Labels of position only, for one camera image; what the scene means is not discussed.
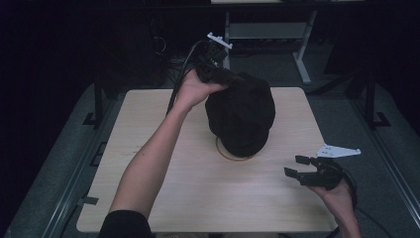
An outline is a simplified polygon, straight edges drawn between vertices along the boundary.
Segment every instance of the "black cap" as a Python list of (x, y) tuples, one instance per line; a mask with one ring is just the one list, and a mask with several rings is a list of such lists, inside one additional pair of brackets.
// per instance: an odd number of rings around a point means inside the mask
[(239, 73), (245, 81), (210, 94), (206, 101), (209, 127), (226, 150), (236, 157), (259, 152), (268, 139), (275, 105), (266, 81)]

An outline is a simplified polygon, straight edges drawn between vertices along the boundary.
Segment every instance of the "person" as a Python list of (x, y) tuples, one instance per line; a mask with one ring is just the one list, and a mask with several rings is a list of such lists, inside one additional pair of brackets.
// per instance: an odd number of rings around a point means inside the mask
[[(99, 238), (153, 237), (148, 218), (163, 184), (182, 123), (188, 112), (226, 85), (203, 83), (193, 69), (179, 88), (172, 109), (125, 169)], [(332, 189), (310, 187), (325, 202), (341, 228), (342, 236), (361, 237), (345, 181)]]

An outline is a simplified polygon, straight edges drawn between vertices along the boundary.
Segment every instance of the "black fabric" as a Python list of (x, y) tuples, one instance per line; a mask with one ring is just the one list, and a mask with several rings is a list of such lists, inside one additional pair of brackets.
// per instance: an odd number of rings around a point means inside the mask
[(237, 157), (259, 152), (275, 117), (274, 100), (266, 81), (239, 73), (240, 86), (212, 93), (206, 101), (210, 130)]
[(117, 210), (105, 217), (98, 238), (150, 238), (148, 219), (137, 211)]

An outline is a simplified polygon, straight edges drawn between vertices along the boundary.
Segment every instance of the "wooden table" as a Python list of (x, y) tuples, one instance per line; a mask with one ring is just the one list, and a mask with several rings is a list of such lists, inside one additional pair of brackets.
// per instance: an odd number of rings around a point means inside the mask
[[(187, 116), (150, 216), (153, 232), (330, 231), (336, 223), (322, 200), (283, 168), (303, 171), (295, 155), (324, 145), (300, 88), (272, 88), (276, 116), (264, 148), (245, 162), (223, 158), (208, 127), (204, 102)], [(164, 117), (171, 90), (133, 90), (123, 103), (77, 228), (98, 232), (130, 159)]]

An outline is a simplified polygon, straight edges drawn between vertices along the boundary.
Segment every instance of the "hand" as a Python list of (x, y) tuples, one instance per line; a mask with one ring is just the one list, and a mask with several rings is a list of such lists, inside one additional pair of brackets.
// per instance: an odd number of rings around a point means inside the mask
[(321, 197), (327, 208), (334, 215), (343, 238), (362, 237), (361, 230), (353, 210), (352, 191), (344, 179), (342, 179), (340, 183), (331, 190), (327, 190), (325, 187), (319, 186), (308, 187)]
[(226, 85), (217, 83), (201, 82), (197, 72), (193, 69), (184, 77), (176, 96), (174, 106), (180, 106), (189, 111), (193, 106), (205, 100), (211, 93), (223, 90), (227, 87), (228, 86)]
[(343, 220), (348, 216), (354, 215), (352, 191), (344, 179), (331, 190), (321, 186), (308, 186), (308, 188), (321, 197), (336, 219)]

